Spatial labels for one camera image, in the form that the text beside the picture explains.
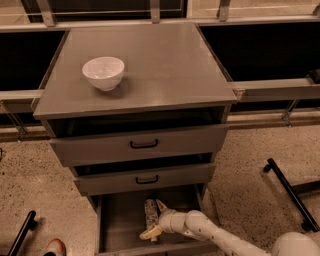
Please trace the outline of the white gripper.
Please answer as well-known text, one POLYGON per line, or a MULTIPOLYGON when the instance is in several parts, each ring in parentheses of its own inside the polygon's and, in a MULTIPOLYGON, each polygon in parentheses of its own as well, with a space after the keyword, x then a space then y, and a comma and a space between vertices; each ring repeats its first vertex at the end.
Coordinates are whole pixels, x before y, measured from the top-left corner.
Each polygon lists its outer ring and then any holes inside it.
POLYGON ((167 206, 159 199, 156 200, 159 211, 159 225, 151 225, 147 230, 143 231, 139 238, 141 240, 157 241, 158 237, 164 231, 165 233, 179 233, 183 234, 186 230, 187 214, 178 212, 173 209, 168 209, 167 206))

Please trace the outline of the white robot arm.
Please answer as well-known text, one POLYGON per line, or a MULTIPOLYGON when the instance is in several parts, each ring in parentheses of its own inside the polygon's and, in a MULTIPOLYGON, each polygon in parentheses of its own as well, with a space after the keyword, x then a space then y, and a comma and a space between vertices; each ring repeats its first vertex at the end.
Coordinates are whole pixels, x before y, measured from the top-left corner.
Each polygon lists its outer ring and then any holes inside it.
POLYGON ((308 236, 288 232, 277 238, 270 253, 215 225, 198 210, 179 212, 159 199, 144 203, 147 229, 142 240, 156 241, 163 232, 179 233, 200 241, 211 241, 227 256, 320 256, 320 247, 308 236))

